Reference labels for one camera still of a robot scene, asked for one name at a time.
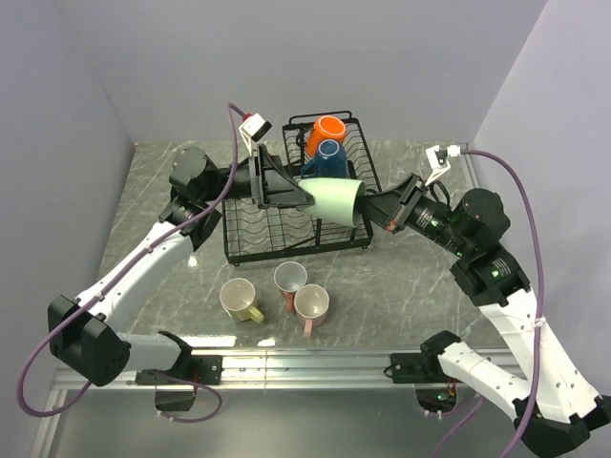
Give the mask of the green cup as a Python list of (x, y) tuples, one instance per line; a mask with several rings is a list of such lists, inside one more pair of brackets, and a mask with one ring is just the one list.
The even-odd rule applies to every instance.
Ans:
[(296, 207), (300, 212), (345, 227), (354, 228), (359, 224), (356, 200), (366, 193), (361, 180), (313, 177), (302, 180), (299, 186), (314, 197), (312, 205)]

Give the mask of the blue mug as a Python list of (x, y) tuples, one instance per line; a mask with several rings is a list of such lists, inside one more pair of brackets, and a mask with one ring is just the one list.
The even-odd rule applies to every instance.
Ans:
[(314, 157), (301, 168), (301, 178), (348, 177), (348, 160), (342, 143), (326, 139), (319, 143)]

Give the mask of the orange mug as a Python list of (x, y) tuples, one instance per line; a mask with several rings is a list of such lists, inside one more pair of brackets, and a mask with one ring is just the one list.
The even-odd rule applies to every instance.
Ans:
[(306, 141), (305, 151), (310, 157), (314, 157), (322, 141), (332, 139), (342, 144), (347, 133), (348, 128), (343, 120), (332, 114), (321, 115), (313, 124)]

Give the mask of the coral pink mug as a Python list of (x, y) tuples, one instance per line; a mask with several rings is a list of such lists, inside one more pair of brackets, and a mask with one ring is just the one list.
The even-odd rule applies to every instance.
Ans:
[(275, 269), (273, 279), (284, 296), (286, 310), (293, 312), (295, 295), (307, 283), (306, 268), (296, 261), (285, 261)]

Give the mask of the light pink mug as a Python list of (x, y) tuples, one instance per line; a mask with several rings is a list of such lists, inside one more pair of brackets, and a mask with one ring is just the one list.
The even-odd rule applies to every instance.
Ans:
[(296, 292), (294, 310), (304, 326), (304, 336), (309, 338), (314, 328), (327, 318), (329, 294), (323, 286), (307, 284)]

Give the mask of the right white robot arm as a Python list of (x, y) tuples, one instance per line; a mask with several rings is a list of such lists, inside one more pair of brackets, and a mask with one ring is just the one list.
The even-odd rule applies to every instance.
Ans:
[(537, 313), (537, 296), (500, 239), (509, 229), (500, 196), (473, 188), (455, 207), (421, 178), (357, 199), (357, 211), (395, 234), (405, 228), (457, 257), (451, 268), (462, 292), (495, 327), (524, 376), (518, 378), (470, 349), (448, 330), (428, 338), (417, 356), (390, 357), (397, 383), (455, 379), (524, 424), (523, 444), (538, 457), (559, 457), (610, 422), (610, 399), (593, 388)]

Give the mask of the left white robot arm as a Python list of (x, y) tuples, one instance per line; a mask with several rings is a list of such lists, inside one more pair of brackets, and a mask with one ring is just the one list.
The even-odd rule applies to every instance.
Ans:
[(314, 202), (265, 146), (225, 168), (198, 147), (182, 149), (169, 182), (170, 200), (142, 242), (75, 299), (59, 296), (48, 308), (51, 353), (93, 385), (105, 386), (128, 370), (158, 370), (172, 384), (189, 378), (193, 348), (185, 340), (167, 331), (134, 335), (123, 328), (174, 266), (209, 239), (223, 200), (253, 198), (263, 208)]

